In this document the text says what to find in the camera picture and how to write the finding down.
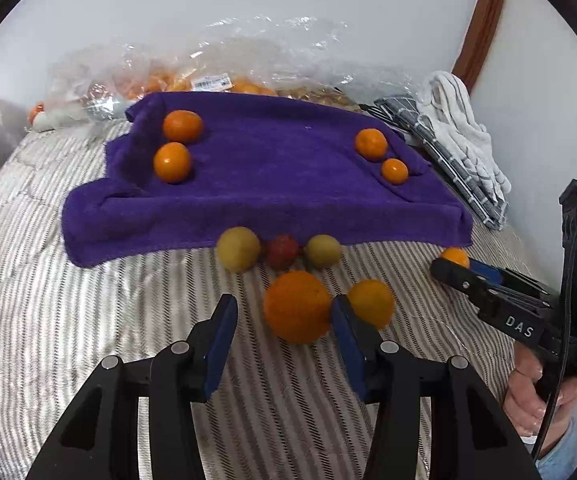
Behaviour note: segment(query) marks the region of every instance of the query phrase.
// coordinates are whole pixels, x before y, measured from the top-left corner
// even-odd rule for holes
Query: human hand
[[[508,377],[504,411],[520,436],[537,434],[546,413],[546,403],[537,395],[535,383],[542,378],[543,366],[529,348],[515,341],[515,369]],[[577,378],[561,384],[557,410],[546,434],[541,456],[548,453],[566,433],[571,411],[577,403]]]

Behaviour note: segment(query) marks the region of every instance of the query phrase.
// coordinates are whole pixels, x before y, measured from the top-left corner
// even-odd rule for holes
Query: metal screw
[[[450,364],[452,364],[455,368],[463,370],[468,366],[468,361],[466,360],[466,358],[460,355],[456,355],[450,358]]]
[[[105,370],[115,368],[118,364],[120,364],[120,360],[115,355],[107,355],[104,359],[102,359],[102,368]]]
[[[395,341],[383,341],[379,348],[385,354],[396,354],[399,351],[399,345]]]
[[[190,345],[186,341],[177,341],[171,345],[171,352],[180,355],[190,350]]]

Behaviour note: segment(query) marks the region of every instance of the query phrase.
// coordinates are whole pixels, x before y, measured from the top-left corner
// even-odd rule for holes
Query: blue gripper pad
[[[237,327],[237,300],[230,295],[224,295],[217,304],[213,318],[221,316],[215,337],[206,355],[206,378],[204,380],[204,395],[209,399],[219,386],[222,379],[228,351],[233,342]]]
[[[502,276],[497,267],[488,266],[478,260],[471,260],[471,270],[475,274],[485,277],[489,282],[501,285]]]
[[[343,304],[348,305],[348,309],[343,308]],[[363,353],[359,350],[357,340],[350,327],[348,316],[355,316],[352,312],[352,307],[345,296],[338,296],[332,303],[331,320],[332,328],[337,338],[337,345],[339,352],[344,360],[346,367],[346,375],[350,386],[354,392],[358,394],[359,398],[366,400],[368,393],[368,386],[366,384],[366,359]]]

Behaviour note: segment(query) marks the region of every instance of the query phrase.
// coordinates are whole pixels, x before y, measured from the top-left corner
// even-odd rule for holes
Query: yellow-green fruit
[[[217,240],[217,257],[231,272],[244,272],[254,266],[261,250],[260,239],[246,227],[228,229]]]
[[[308,240],[306,256],[318,269],[332,267],[341,260],[341,244],[329,235],[317,235]]]
[[[385,283],[378,280],[364,280],[353,285],[347,297],[356,316],[377,330],[381,330],[391,322],[395,310],[395,298]]]

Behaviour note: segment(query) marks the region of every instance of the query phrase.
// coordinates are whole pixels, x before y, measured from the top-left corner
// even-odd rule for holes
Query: person's wrist
[[[548,428],[548,433],[546,433],[546,438],[543,441],[543,446],[539,453],[539,458],[545,457],[555,446],[557,446],[557,443],[564,436],[566,430],[568,430],[570,423],[571,418],[569,416],[562,420],[558,420],[557,422],[551,423],[551,426]]]

